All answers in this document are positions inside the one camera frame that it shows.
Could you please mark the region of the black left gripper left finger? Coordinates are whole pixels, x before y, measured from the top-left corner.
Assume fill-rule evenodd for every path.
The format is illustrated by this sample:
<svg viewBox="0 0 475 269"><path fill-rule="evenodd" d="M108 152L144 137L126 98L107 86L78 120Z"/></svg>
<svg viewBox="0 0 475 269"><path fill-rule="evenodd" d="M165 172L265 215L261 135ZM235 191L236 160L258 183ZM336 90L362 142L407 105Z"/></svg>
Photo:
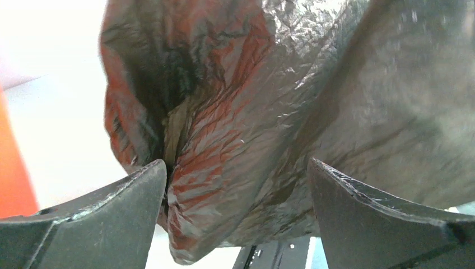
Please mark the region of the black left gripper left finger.
<svg viewBox="0 0 475 269"><path fill-rule="evenodd" d="M166 187L155 160L31 216L1 220L2 268L145 268Z"/></svg>

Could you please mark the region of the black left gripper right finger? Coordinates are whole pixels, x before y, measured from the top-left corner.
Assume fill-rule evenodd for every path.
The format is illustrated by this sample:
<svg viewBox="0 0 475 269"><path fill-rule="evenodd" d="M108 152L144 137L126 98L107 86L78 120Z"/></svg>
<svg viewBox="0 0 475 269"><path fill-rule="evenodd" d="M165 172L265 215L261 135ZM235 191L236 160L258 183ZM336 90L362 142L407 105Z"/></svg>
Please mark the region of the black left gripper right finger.
<svg viewBox="0 0 475 269"><path fill-rule="evenodd" d="M423 206L312 158L311 197L329 268L473 268L474 217Z"/></svg>

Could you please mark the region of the black plastic trash bag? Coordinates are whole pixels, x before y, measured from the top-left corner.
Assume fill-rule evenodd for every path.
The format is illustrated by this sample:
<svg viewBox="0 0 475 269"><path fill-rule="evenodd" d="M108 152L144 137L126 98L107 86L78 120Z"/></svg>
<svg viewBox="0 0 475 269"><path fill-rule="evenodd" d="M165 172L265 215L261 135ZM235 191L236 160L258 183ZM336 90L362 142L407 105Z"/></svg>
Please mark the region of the black plastic trash bag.
<svg viewBox="0 0 475 269"><path fill-rule="evenodd" d="M314 157L400 198L474 200L473 1L109 1L105 128L161 159L174 261L318 236Z"/></svg>

